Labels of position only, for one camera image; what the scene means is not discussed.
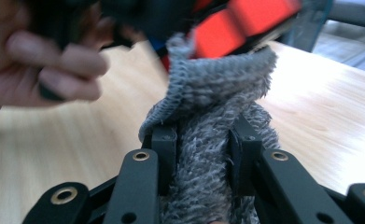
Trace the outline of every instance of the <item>fuzzy gray cloth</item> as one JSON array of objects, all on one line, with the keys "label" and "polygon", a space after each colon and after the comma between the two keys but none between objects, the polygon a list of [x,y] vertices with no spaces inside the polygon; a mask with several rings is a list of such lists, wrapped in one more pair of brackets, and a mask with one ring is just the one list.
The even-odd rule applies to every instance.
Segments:
[{"label": "fuzzy gray cloth", "polygon": [[[194,41],[183,35],[168,43],[168,92],[149,111],[139,138],[159,123],[178,123],[180,153],[169,195],[162,199],[162,223],[259,223],[252,197],[233,198],[227,181],[229,129],[240,114],[262,137],[280,148],[270,115],[255,103],[270,88],[276,56],[270,48],[220,59],[196,59]],[[241,201],[238,207],[235,200]]]}]

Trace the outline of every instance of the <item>light wooden surface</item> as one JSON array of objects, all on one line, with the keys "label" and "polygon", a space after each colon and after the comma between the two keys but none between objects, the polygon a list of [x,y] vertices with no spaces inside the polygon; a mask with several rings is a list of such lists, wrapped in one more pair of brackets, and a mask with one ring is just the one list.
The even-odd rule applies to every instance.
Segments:
[{"label": "light wooden surface", "polygon": [[[279,61],[260,104],[272,114],[283,149],[339,192],[365,182],[365,72],[271,46]],[[98,186],[140,147],[139,126],[165,94],[166,78],[147,43],[105,54],[112,65],[98,102],[0,112],[0,223],[21,223],[60,183]]]}]

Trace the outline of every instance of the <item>screw hole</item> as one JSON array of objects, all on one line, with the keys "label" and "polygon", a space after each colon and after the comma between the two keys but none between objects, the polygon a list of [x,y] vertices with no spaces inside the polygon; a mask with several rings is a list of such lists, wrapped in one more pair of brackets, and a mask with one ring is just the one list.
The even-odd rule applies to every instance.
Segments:
[{"label": "screw hole", "polygon": [[146,152],[137,152],[133,155],[135,161],[145,161],[149,158],[149,154]]},{"label": "screw hole", "polygon": [[136,221],[136,214],[126,213],[121,217],[121,222],[125,224],[134,223]]},{"label": "screw hole", "polygon": [[334,223],[333,218],[331,218],[328,214],[325,213],[317,213],[316,217],[319,221],[326,224],[332,224]]},{"label": "screw hole", "polygon": [[289,160],[289,157],[287,154],[282,153],[282,152],[274,152],[272,154],[273,159],[277,160],[277,161],[287,161]]},{"label": "screw hole", "polygon": [[53,204],[65,204],[69,203],[77,197],[77,189],[74,187],[66,187],[58,189],[51,196],[50,201]]},{"label": "screw hole", "polygon": [[72,192],[71,191],[64,191],[61,192],[59,195],[57,195],[58,200],[65,200],[68,197],[71,197]]}]

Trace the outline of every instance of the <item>fingernail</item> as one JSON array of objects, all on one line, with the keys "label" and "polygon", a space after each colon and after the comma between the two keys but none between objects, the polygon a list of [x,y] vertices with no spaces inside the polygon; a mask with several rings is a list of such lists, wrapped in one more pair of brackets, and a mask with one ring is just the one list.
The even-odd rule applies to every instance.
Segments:
[{"label": "fingernail", "polygon": [[10,37],[8,44],[13,53],[30,55],[35,57],[38,52],[36,40],[25,32],[18,32]]}]

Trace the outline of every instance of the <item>human hand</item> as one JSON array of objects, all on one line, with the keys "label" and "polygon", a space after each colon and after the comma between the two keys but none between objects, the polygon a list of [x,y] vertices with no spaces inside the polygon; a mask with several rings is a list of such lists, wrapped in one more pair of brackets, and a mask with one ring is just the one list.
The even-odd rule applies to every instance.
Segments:
[{"label": "human hand", "polygon": [[79,45],[61,51],[52,40],[28,31],[31,20],[21,1],[0,0],[0,106],[59,104],[40,96],[39,81],[65,101],[98,99],[98,78],[107,70],[98,50],[112,40],[113,21],[101,19],[99,5],[92,6]]}]

